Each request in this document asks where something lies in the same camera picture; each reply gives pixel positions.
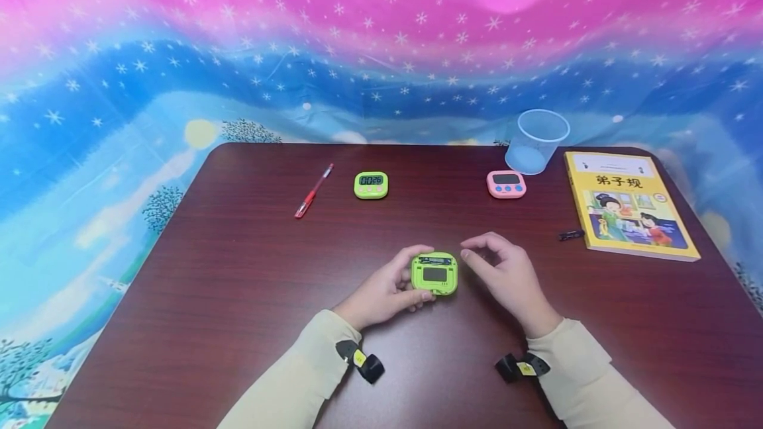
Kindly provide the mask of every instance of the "yellow tag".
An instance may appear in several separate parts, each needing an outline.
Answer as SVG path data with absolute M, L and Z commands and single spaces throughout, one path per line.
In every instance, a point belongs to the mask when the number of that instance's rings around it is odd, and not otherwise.
M 355 350 L 355 354 L 352 355 L 352 362 L 360 368 L 366 362 L 366 355 L 361 350 Z
M 525 363 L 524 361 L 518 361 L 517 368 L 520 369 L 520 373 L 522 373 L 522 375 L 525 375 L 525 377 L 536 377 L 538 375 L 538 373 L 536 373 L 535 371 L 535 368 Z

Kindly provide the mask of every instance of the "table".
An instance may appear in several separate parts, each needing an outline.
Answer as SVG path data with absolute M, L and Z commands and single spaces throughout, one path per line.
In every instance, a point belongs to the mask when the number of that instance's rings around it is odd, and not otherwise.
M 605 151 L 583 149 L 584 151 Z M 628 149 L 632 154 L 644 154 Z M 621 373 L 678 428 L 763 419 L 763 323 L 676 186 L 661 173 L 702 259 L 587 250 L 562 153 L 493 199 L 504 148 L 224 144 L 212 151 L 49 428 L 216 427 L 323 308 L 410 244 L 457 254 L 495 230 L 527 249 L 548 299 L 583 320 Z M 301 221 L 293 215 L 336 164 Z M 352 179 L 383 170 L 389 195 Z M 367 331 L 387 373 L 351 374 L 319 428 L 553 428 L 537 385 L 506 385 L 493 363 L 521 354 L 520 328 L 466 268 L 451 298 Z M 415 351 L 415 348 L 426 348 Z

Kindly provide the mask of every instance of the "hand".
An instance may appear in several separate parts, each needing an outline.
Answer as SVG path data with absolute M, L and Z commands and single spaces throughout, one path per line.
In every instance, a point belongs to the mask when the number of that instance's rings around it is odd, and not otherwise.
M 435 297 L 429 290 L 411 285 L 411 260 L 418 254 L 434 252 L 428 245 L 406 247 L 391 262 L 376 270 L 333 312 L 360 332 L 372 324 L 386 322 L 403 309 L 415 312 Z
M 527 338 L 545 336 L 562 322 L 543 295 L 533 264 L 522 247 L 495 232 L 464 240 L 461 247 L 464 262 L 485 282 L 498 303 L 519 320 Z M 500 260 L 495 267 L 471 250 L 485 248 Z

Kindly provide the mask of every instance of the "book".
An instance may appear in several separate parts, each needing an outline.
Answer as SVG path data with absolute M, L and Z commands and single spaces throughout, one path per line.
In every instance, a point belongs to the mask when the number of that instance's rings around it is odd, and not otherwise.
M 694 247 L 652 158 L 564 153 L 589 249 L 694 262 Z

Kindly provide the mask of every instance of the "beige sleeve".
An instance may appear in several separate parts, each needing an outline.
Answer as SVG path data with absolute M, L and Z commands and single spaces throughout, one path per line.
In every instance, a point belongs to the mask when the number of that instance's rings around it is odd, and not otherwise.
M 529 352 L 551 370 L 540 385 L 570 429 L 664 429 L 673 426 L 612 367 L 612 358 L 581 322 L 563 320 Z
M 347 370 L 336 343 L 361 335 L 330 310 L 322 310 L 297 341 L 256 380 L 217 429 L 310 429 L 323 402 Z

